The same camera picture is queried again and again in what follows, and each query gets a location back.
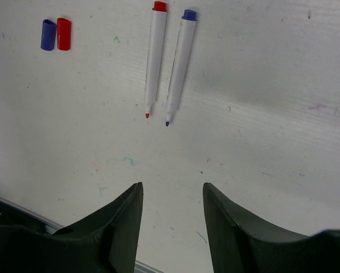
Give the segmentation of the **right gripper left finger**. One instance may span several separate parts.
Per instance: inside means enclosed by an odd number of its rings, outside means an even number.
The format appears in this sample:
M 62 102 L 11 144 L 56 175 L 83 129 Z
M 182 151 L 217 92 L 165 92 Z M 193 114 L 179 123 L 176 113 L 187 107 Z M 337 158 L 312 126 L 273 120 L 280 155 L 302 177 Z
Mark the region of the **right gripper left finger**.
M 46 223 L 0 201 L 0 272 L 133 272 L 144 188 L 49 233 Z

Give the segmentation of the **red marker pen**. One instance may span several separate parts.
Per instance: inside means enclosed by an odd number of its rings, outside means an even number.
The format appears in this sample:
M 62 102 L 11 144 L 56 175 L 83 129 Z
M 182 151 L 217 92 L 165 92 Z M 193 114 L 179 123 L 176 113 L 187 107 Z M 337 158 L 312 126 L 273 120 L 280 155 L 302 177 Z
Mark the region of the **red marker pen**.
M 163 42 L 166 31 L 167 3 L 154 1 L 151 11 L 148 59 L 145 79 L 145 117 L 149 118 L 157 100 Z

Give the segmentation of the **blue pen cap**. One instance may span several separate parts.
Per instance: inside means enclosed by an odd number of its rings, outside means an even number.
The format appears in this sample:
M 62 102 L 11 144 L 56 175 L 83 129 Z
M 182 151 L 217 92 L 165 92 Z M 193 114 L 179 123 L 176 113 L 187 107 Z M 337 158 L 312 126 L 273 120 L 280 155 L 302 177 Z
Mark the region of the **blue pen cap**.
M 42 23 L 41 49 L 52 51 L 55 47 L 56 23 L 49 19 L 44 19 Z

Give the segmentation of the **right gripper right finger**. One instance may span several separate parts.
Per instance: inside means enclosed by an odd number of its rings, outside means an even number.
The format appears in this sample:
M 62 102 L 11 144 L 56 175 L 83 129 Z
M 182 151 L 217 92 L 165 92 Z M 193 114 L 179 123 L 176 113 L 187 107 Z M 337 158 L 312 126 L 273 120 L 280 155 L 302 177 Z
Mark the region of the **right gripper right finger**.
M 274 225 L 211 183 L 203 206 L 214 272 L 340 272 L 340 230 L 311 237 Z

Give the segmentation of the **red pen cap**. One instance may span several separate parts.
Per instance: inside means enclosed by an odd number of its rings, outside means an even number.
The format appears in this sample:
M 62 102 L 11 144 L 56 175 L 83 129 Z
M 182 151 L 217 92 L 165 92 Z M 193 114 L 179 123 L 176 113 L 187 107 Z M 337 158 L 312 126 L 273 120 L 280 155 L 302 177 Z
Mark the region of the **red pen cap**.
M 71 49 L 72 22 L 66 18 L 57 19 L 57 48 L 61 51 Z

